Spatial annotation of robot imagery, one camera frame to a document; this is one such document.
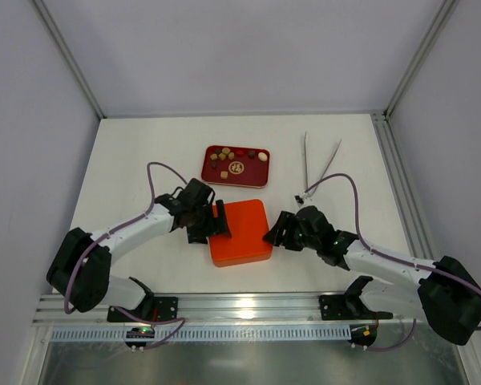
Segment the orange box lid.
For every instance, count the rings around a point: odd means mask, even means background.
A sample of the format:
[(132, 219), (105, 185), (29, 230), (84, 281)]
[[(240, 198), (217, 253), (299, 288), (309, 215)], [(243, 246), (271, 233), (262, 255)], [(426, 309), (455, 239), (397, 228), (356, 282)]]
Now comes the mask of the orange box lid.
[(269, 231), (264, 203), (259, 199), (231, 202), (224, 211), (231, 236), (209, 239), (212, 263), (229, 267), (270, 259), (273, 246), (263, 240)]

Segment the silver metal tweezers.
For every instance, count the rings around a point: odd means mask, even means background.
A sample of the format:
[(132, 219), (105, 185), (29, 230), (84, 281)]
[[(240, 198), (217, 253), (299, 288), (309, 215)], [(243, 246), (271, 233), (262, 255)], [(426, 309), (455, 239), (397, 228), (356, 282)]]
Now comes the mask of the silver metal tweezers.
[(324, 148), (319, 148), (318, 143), (311, 139), (308, 132), (301, 138), (301, 160), (304, 189), (312, 196), (317, 187), (312, 185), (317, 183), (329, 171), (338, 151), (342, 145), (342, 139), (337, 139), (332, 144), (327, 144)]

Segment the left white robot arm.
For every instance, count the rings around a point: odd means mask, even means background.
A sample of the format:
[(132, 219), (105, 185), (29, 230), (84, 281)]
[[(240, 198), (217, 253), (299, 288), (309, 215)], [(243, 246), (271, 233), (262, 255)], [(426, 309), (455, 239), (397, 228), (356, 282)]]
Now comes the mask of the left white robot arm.
[(85, 313), (98, 305), (147, 312), (153, 292), (136, 278), (113, 276), (111, 268), (146, 242), (177, 229), (185, 229), (191, 244), (231, 234), (224, 202), (211, 187), (191, 179), (174, 193), (152, 196), (146, 212), (122, 224), (94, 232), (79, 227), (69, 231), (46, 279), (64, 297), (66, 314)]

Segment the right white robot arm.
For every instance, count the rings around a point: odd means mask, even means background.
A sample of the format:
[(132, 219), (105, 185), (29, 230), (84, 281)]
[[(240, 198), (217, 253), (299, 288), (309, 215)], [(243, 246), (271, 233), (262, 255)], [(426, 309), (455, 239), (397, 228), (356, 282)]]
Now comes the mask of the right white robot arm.
[(295, 252), (311, 249), (325, 264), (358, 274), (343, 294), (320, 297), (325, 320), (403, 316), (427, 323), (459, 346), (481, 327), (481, 288), (452, 257), (391, 256), (355, 233), (335, 229), (314, 206), (281, 212), (263, 240)]

